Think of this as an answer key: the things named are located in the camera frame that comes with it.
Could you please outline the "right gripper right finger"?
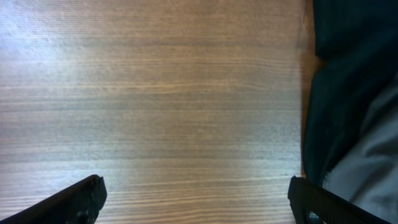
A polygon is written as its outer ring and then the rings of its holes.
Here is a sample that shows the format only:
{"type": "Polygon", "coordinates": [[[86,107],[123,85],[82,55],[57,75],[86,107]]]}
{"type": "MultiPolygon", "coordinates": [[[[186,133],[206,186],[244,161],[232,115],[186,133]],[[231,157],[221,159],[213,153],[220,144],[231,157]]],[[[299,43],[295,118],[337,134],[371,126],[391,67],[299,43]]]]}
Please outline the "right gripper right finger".
{"type": "Polygon", "coordinates": [[[291,178],[288,199],[298,224],[388,224],[302,177],[291,178]]]}

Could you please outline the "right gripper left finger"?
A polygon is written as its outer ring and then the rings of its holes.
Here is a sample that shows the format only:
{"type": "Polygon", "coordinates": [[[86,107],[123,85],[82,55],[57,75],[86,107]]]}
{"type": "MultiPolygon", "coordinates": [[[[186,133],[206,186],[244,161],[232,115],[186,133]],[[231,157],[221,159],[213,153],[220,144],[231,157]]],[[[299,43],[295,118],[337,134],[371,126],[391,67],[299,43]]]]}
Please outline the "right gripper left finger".
{"type": "Polygon", "coordinates": [[[49,198],[1,220],[1,224],[92,224],[107,198],[104,179],[91,175],[49,198]]]}

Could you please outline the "grey garment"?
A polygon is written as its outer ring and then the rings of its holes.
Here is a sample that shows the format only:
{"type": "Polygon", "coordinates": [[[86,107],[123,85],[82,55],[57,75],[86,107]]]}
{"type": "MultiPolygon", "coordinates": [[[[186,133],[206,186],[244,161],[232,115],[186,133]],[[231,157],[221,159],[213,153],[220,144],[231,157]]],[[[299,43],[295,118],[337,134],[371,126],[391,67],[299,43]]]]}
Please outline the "grey garment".
{"type": "Polygon", "coordinates": [[[323,188],[397,223],[397,77],[372,100],[358,142],[326,175],[323,188]]]}

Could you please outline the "black garment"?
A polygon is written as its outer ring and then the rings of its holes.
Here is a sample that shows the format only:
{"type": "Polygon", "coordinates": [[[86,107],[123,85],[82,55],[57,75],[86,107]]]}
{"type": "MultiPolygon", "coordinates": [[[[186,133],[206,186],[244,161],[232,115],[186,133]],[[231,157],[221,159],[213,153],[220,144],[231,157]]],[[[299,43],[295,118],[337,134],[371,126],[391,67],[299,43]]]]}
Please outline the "black garment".
{"type": "Polygon", "coordinates": [[[397,73],[397,0],[314,0],[313,18],[315,54],[324,65],[313,76],[303,166],[321,186],[397,73]]]}

